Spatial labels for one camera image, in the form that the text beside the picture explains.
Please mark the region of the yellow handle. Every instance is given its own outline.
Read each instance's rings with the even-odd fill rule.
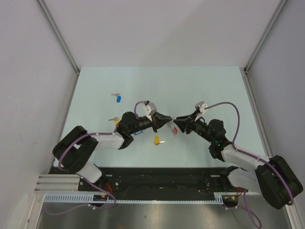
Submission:
[[[158,145],[160,143],[159,136],[154,137],[154,144]]]

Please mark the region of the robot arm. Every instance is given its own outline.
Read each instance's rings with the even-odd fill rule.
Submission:
[[[124,113],[113,133],[88,134],[82,126],[75,127],[53,149],[54,156],[59,160],[59,169],[67,170],[69,174],[78,174],[95,183],[102,172],[88,161],[94,150],[124,149],[133,141],[132,134],[150,127],[157,132],[172,120],[171,117],[157,112],[154,103],[146,101],[144,104],[146,116],[137,117],[133,112]]]
[[[213,119],[209,125],[205,123],[202,115],[206,111],[207,105],[204,102],[198,103],[195,108],[194,113],[177,117],[173,122],[183,133],[190,134],[194,131],[210,142],[209,151],[213,158],[240,167],[231,166],[221,173],[224,187],[243,187],[260,193],[276,209],[289,204],[303,191],[302,184],[281,156],[269,158],[241,150],[225,137],[226,130],[223,121]]]

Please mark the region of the perforated metal strip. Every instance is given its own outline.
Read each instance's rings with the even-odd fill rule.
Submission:
[[[113,203],[112,200],[93,200],[94,194],[68,194],[49,193],[44,202],[52,203]],[[223,204],[221,195],[215,195],[215,200],[194,200],[194,201],[159,201],[159,200],[117,200],[119,204]]]

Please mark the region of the white table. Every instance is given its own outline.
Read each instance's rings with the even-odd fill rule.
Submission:
[[[116,102],[111,95],[120,93]],[[250,152],[265,155],[240,70],[229,67],[109,67],[82,68],[63,131],[63,137],[75,126],[82,125],[89,132],[111,132],[115,116],[121,118],[133,111],[137,101],[150,100],[164,115],[189,115],[194,105],[205,101],[208,105],[229,101],[237,105],[241,127],[236,144]],[[138,114],[144,116],[143,105]],[[223,120],[227,138],[236,131],[237,115],[230,105],[221,105],[204,114],[208,123]],[[155,146],[158,135],[165,143]],[[167,126],[154,133],[147,129],[134,137],[123,150],[95,151],[90,161],[99,167],[226,167],[213,159],[209,143],[196,133],[174,136]]]

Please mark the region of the white wall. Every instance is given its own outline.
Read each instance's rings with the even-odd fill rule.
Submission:
[[[305,1],[289,1],[249,77],[275,154],[305,186]],[[305,194],[297,198],[305,210]]]
[[[51,161],[75,73],[34,0],[0,7],[0,228]]]
[[[46,0],[81,67],[244,67],[280,0]]]

